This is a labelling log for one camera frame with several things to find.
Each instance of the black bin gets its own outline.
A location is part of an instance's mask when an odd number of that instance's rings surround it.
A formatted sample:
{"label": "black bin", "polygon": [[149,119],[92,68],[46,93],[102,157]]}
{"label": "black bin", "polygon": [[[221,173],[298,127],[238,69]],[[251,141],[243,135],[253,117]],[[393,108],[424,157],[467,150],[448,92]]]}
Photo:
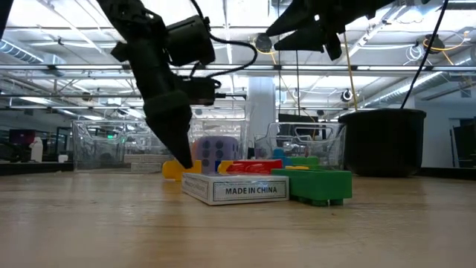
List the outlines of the black bin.
{"label": "black bin", "polygon": [[339,118],[346,125],[344,163],[360,176],[406,177],[422,166],[426,113],[377,109]]}

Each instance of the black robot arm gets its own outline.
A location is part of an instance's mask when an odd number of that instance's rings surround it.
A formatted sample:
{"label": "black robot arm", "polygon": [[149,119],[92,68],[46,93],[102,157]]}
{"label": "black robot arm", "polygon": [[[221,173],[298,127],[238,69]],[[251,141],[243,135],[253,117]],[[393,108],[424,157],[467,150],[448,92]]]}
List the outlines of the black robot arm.
{"label": "black robot arm", "polygon": [[169,64],[207,65],[215,60],[208,18],[192,16],[167,27],[140,0],[97,1],[126,40],[116,45],[112,55],[121,62],[129,61],[144,99],[147,124],[177,160],[191,168],[190,105],[212,105],[221,84],[210,77],[178,76]]}

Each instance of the green lego brick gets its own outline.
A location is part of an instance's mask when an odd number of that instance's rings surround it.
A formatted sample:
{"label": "green lego brick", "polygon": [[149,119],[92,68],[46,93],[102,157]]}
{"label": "green lego brick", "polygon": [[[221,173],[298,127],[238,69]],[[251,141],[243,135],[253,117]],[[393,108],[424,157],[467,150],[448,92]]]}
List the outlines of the green lego brick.
{"label": "green lego brick", "polygon": [[319,165],[319,158],[317,156],[310,157],[290,157],[293,165]]}
{"label": "green lego brick", "polygon": [[308,167],[310,170],[322,170],[322,167],[320,165],[300,165],[303,167]]}
{"label": "green lego brick", "polygon": [[289,177],[289,195],[312,205],[343,205],[352,198],[352,174],[343,170],[274,169],[273,175]]}

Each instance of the red toy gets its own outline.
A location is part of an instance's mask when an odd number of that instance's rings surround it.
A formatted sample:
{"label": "red toy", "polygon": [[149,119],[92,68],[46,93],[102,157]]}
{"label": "red toy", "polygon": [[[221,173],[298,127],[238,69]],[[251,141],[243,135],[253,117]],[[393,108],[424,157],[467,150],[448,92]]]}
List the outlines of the red toy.
{"label": "red toy", "polygon": [[233,161],[233,164],[226,169],[226,172],[271,174],[271,169],[274,168],[283,168],[281,159]]}

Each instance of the table surface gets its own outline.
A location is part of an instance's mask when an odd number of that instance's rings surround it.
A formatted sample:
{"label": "table surface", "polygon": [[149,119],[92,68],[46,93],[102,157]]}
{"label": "table surface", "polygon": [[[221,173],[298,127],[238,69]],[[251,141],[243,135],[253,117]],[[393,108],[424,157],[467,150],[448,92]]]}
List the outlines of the table surface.
{"label": "table surface", "polygon": [[158,175],[4,176],[0,267],[476,267],[476,182],[353,190],[341,207],[210,207]]}

